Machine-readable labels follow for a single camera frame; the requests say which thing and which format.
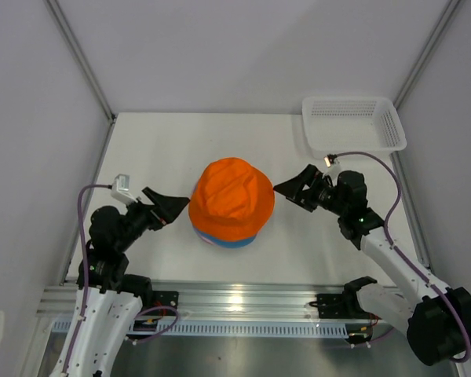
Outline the orange bucket hat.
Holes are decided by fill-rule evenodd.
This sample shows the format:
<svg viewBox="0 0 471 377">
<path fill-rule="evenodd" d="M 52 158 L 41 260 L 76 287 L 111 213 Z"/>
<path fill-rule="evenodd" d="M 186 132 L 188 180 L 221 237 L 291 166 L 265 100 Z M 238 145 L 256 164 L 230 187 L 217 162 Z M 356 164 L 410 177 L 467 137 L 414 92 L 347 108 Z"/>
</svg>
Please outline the orange bucket hat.
<svg viewBox="0 0 471 377">
<path fill-rule="evenodd" d="M 196 183 L 188 215 L 193 227 L 220 240 L 258 234 L 272 216 L 275 194 L 265 174 L 247 161 L 229 157 L 212 162 Z"/>
</svg>

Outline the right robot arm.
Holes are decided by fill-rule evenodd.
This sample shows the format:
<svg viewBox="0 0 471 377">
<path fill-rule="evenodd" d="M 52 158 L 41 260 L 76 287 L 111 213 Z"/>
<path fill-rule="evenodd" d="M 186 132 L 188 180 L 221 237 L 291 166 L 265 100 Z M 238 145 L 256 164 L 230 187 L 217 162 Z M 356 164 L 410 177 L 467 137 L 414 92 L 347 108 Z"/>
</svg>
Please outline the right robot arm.
<svg viewBox="0 0 471 377">
<path fill-rule="evenodd" d="M 402 294 L 391 295 L 368 277 L 343 296 L 345 313 L 381 317 L 406 336 L 425 365 L 471 358 L 471 294 L 464 287 L 450 287 L 401 251 L 387 222 L 369 207 L 361 173 L 345 170 L 332 179 L 308 165 L 274 190 L 309 212 L 321 207 L 337 215 L 341 234 L 381 267 Z"/>
</svg>

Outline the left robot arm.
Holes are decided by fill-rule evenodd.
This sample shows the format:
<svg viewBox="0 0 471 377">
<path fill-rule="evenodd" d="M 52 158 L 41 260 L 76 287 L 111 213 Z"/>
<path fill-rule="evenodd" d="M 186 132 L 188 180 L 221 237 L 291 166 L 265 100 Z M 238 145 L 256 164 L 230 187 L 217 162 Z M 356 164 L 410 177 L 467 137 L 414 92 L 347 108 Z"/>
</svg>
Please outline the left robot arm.
<svg viewBox="0 0 471 377">
<path fill-rule="evenodd" d="M 104 189 L 123 203 L 126 213 L 113 206 L 93 212 L 84 229 L 78 216 L 82 261 L 78 268 L 75 308 L 53 376 L 109 376 L 121 345 L 138 317 L 157 312 L 180 314 L 175 305 L 154 300 L 152 282 L 146 276 L 126 273 L 126 251 L 147 231 L 173 223 L 189 204 L 187 197 L 164 196 L 149 187 L 142 192 L 150 203 L 114 182 Z"/>
</svg>

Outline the blue bucket hat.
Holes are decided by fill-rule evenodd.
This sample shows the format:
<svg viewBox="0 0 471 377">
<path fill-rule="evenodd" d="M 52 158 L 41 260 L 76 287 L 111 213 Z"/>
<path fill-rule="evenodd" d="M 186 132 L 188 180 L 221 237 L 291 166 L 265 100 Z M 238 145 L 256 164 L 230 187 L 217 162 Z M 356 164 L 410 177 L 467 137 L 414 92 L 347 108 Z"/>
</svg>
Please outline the blue bucket hat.
<svg viewBox="0 0 471 377">
<path fill-rule="evenodd" d="M 197 232 L 201 232 L 196 227 L 192 227 L 192 228 L 193 228 L 195 234 Z M 201 232 L 201 233 L 203 233 L 204 235 L 207 235 L 210 238 L 212 238 L 213 240 L 217 241 L 217 245 L 213 245 L 213 246 L 222 247 L 222 248 L 225 248 L 225 249 L 239 249 L 239 248 L 242 248 L 242 247 L 246 247 L 246 246 L 250 245 L 251 243 L 253 243 L 257 238 L 257 234 L 255 234 L 251 237 L 248 237 L 248 238 L 245 238 L 245 239 L 242 239 L 242 240 L 227 241 L 227 240 L 220 240 L 220 239 L 218 239 L 214 236 L 211 236 L 210 234 L 204 233 L 204 232 Z"/>
</svg>

